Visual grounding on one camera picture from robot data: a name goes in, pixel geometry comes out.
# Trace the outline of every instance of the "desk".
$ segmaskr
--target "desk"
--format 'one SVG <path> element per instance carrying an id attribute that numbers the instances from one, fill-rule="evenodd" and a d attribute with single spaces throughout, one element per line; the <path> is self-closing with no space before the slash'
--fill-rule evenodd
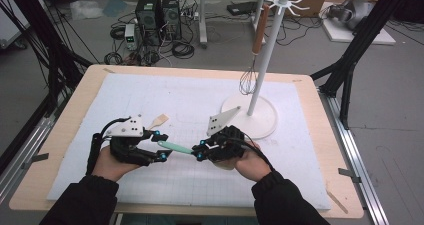
<path id="1" fill-rule="evenodd" d="M 238 79 L 241 72 L 212 71 L 174 68 L 91 66 L 74 95 L 68 102 L 40 154 L 49 153 L 49 159 L 34 163 L 10 201 L 11 209 L 48 210 L 53 201 L 46 197 L 57 175 L 63 155 L 71 143 L 79 125 L 108 73 L 144 74 L 174 77 Z M 298 91 L 308 129 L 314 144 L 321 171 L 326 184 L 332 209 L 321 214 L 328 218 L 360 218 L 363 209 L 350 177 L 338 174 L 338 168 L 346 169 L 332 128 L 312 79 L 306 75 L 267 74 L 266 81 L 293 83 Z M 168 206 L 146 204 L 118 204 L 116 212 L 254 216 L 253 208 Z"/>

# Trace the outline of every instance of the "black jacket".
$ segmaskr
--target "black jacket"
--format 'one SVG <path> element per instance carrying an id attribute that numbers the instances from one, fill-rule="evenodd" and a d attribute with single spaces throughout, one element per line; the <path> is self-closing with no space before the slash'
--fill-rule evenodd
<path id="1" fill-rule="evenodd" d="M 40 224 L 103 225 L 116 206 L 119 185 L 96 176 L 86 176 L 63 192 Z M 252 187 L 259 224 L 329 224 L 312 205 L 302 198 L 290 180 L 274 171 Z"/>

